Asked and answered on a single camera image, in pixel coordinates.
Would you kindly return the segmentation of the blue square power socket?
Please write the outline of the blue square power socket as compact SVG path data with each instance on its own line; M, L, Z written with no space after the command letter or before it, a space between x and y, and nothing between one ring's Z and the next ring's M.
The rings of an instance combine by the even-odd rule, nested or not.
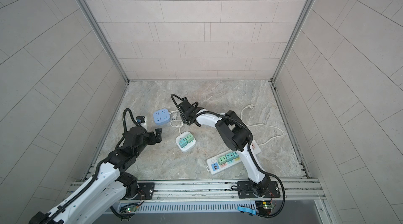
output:
M171 115L168 109L159 109L153 113L153 120L156 125L164 125L171 121Z

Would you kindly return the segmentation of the white multicolour power strip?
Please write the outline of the white multicolour power strip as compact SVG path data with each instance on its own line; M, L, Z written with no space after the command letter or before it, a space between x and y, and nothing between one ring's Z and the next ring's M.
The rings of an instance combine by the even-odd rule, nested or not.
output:
M251 144L251 150L253 150L255 154L261 153L261 148L255 140L253 140ZM250 157L250 153L248 152L248 144L245 146L244 152L246 153L246 156L249 157L246 159L247 165L244 166L256 168L254 162ZM215 175L237 164L240 163L243 164L243 161L241 156L239 156L236 151L227 150L216 156L213 156L212 158L207 159L206 163L207 163L206 165L207 171L210 172L212 175Z

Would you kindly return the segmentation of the dark teal plug adapter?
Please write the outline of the dark teal plug adapter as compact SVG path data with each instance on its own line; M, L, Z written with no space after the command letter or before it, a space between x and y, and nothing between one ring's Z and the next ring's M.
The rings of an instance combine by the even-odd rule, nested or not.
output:
M230 162L234 159L234 154L233 154L233 152L230 152L230 153L226 154L225 157L226 157L226 162Z

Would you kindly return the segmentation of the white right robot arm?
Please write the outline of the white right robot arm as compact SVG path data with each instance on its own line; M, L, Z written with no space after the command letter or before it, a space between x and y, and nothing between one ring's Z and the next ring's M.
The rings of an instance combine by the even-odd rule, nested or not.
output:
M237 114L232 110L224 114L208 111L199 107L198 102L191 104L186 97L181 98L175 94L172 94L171 98L185 124L195 124L198 127L206 125L216 128L226 146L232 151L235 151L240 157L248 173L248 179L251 182L251 190L257 197L270 194L269 185L271 178L273 177L277 180L280 184L282 196L280 207L274 213L269 210L264 210L263 213L257 213L257 215L266 219L274 218L279 215L285 205L285 189L283 183L277 175L266 172L260 167L260 163L251 148L254 139L253 134Z

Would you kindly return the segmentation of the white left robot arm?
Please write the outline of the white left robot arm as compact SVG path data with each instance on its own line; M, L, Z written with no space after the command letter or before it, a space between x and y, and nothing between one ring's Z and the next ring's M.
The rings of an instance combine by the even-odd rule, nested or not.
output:
M128 129L127 114L132 114L129 108L122 115L122 138L115 149L97 164L93 175L67 199L46 213L39 211L29 223L92 224L117 201L136 197L139 193L137 178L127 173L127 169L146 146L162 141L162 129L149 132L135 117L131 117L135 126Z

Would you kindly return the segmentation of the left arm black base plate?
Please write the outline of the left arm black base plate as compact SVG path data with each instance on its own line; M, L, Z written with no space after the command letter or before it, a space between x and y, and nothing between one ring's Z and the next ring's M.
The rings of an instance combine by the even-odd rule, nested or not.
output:
M153 197L155 183L146 182L137 184L137 193L133 198L134 201L151 200Z

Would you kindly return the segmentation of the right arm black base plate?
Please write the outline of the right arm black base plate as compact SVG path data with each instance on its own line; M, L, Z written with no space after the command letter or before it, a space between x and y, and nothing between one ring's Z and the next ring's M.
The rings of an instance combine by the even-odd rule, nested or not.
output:
M236 191L240 199L246 198L281 198L281 187L277 181L271 181L267 190L262 196L258 196L252 188L251 181L239 181L237 182Z

